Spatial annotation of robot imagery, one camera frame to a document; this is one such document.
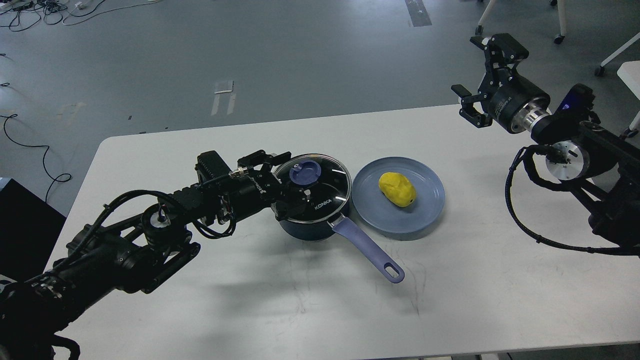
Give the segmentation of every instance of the purple lid knob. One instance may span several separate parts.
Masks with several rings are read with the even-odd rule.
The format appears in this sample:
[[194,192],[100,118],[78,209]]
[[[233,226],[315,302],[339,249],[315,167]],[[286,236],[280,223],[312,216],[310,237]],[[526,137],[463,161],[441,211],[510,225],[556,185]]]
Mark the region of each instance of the purple lid knob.
[[322,174],[320,164],[313,160],[303,160],[289,169],[289,179],[298,185],[309,185]]

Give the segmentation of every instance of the pot handle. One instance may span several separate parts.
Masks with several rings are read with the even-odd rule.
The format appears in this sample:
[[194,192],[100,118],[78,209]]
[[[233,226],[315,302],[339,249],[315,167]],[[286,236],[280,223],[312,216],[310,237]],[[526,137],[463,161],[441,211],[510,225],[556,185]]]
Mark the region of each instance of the pot handle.
[[387,280],[397,284],[404,279],[404,270],[350,218],[340,214],[336,221],[328,223],[333,231],[351,241]]

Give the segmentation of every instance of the wheel caster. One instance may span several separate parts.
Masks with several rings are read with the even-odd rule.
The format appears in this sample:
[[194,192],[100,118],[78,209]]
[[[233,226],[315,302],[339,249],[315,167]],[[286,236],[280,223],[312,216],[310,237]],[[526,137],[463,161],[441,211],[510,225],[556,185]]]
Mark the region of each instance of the wheel caster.
[[595,76],[603,76],[604,75],[604,66],[598,66],[596,70],[593,72]]

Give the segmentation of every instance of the saucepan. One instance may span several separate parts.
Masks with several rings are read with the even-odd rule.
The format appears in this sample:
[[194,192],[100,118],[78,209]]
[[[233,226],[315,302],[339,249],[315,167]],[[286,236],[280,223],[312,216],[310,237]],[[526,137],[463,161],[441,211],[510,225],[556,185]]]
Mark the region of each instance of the saucepan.
[[280,221],[291,236],[320,241],[338,233],[347,238],[390,282],[404,279],[404,270],[349,215],[351,176],[338,160],[324,154],[304,154],[275,170],[282,183],[308,190],[303,213]]

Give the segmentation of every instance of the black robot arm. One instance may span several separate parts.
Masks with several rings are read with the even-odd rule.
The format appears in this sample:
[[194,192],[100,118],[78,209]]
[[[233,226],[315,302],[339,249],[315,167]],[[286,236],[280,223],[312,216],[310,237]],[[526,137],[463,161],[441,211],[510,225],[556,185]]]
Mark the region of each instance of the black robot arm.
[[[496,120],[507,132],[529,131],[538,143],[523,148],[506,182],[509,212],[518,226],[538,242],[562,249],[612,255],[640,255],[640,151],[601,127],[593,111],[592,89],[576,84],[554,113],[547,108],[550,97],[516,71],[529,55],[509,34],[488,38],[472,37],[484,52],[485,74],[476,94],[462,85],[451,89],[460,97],[460,115],[476,127],[490,126]],[[474,108],[479,102],[483,112]],[[549,172],[559,180],[543,180],[533,162],[535,154],[546,157]],[[511,203],[511,181],[516,167],[523,163],[529,178],[553,191],[570,192],[590,213],[593,233],[618,244],[618,248],[572,247],[546,239],[519,221]],[[588,179],[618,164],[620,180],[605,192]]]
[[[301,213],[307,203],[303,190],[281,184],[271,173],[290,158],[290,152],[257,151],[231,170],[217,152],[205,152],[196,164],[196,184],[172,194],[134,190],[106,204],[98,219],[67,244],[68,256],[53,269],[0,293],[0,359],[8,353],[10,359],[49,360],[52,345],[69,348],[71,359],[77,359],[77,344],[55,332],[112,290],[150,293],[189,263],[200,250],[191,241],[189,224],[206,238],[221,238],[230,236],[238,221],[270,206],[279,220]],[[157,204],[103,225],[117,207],[142,195],[157,197]],[[226,230],[211,229],[214,222],[227,224]],[[133,243],[141,235],[144,246]]]

